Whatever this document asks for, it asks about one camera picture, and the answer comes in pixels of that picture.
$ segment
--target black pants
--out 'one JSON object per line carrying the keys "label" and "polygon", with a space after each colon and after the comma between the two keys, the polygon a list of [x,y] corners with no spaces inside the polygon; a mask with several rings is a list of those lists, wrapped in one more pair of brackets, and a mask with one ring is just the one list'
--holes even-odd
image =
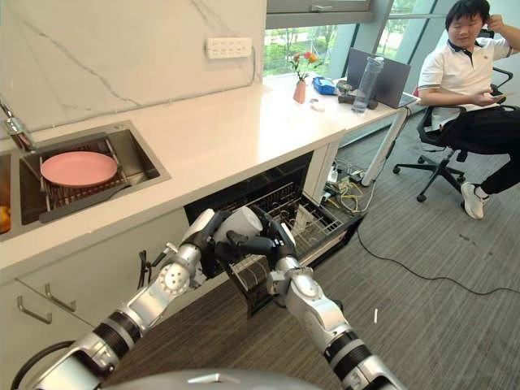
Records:
{"label": "black pants", "polygon": [[461,142],[469,152],[510,156],[507,164],[480,185],[485,193],[499,193],[520,182],[520,110],[469,111],[447,122],[444,130],[450,133],[450,143]]}

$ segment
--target sink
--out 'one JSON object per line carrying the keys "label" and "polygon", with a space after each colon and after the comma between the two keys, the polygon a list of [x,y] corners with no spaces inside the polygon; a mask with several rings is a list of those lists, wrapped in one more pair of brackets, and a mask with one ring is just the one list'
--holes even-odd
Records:
{"label": "sink", "polygon": [[11,155],[0,155],[0,234],[11,230]]}
{"label": "sink", "polygon": [[[118,172],[108,182],[88,188],[63,187],[41,177],[40,165],[46,159],[77,150],[111,156],[118,163]],[[18,217],[19,224],[13,236],[170,178],[130,121],[54,139],[39,145],[36,153],[20,154],[11,161],[18,167],[13,180],[18,188],[13,195],[19,197],[11,215]]]}

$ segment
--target chair base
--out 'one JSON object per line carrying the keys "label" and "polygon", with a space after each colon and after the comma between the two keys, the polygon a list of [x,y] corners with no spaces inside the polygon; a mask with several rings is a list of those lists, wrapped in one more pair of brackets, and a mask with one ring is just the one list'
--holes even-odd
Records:
{"label": "chair base", "polygon": [[419,157],[419,159],[418,159],[418,164],[397,164],[393,168],[393,173],[399,173],[399,171],[401,170],[401,167],[420,169],[422,171],[431,172],[431,176],[430,176],[430,180],[428,181],[428,184],[417,196],[418,202],[426,201],[425,192],[428,190],[428,188],[431,186],[431,184],[435,181],[437,176],[444,177],[458,192],[461,192],[461,184],[464,183],[464,181],[466,181],[466,178],[464,177],[463,171],[459,171],[458,169],[448,167],[449,160],[452,157],[453,153],[454,152],[452,152],[448,157],[443,158],[443,160],[441,162],[436,162],[435,160],[432,160],[431,158],[421,155],[421,157]]}

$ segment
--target drawer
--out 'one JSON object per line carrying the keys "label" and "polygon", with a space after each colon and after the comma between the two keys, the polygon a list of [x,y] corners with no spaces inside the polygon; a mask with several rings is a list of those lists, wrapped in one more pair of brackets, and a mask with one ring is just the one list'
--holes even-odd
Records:
{"label": "drawer", "polygon": [[149,260],[188,228],[178,209],[20,278],[50,301],[96,326],[137,291],[145,249]]}
{"label": "drawer", "polygon": [[[20,310],[19,303],[27,313]],[[11,388],[20,367],[36,352],[60,341],[77,340],[92,330],[18,281],[0,288],[0,324],[0,378],[1,388],[5,389]],[[27,373],[21,388],[57,356],[59,352],[52,353],[37,363]]]}

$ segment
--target electrical outlet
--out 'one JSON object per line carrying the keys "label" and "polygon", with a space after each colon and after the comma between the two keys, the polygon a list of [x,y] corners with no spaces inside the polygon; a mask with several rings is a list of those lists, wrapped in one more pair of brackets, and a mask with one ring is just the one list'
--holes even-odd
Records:
{"label": "electrical outlet", "polygon": [[251,38],[208,38],[206,53],[209,59],[235,59],[251,55]]}

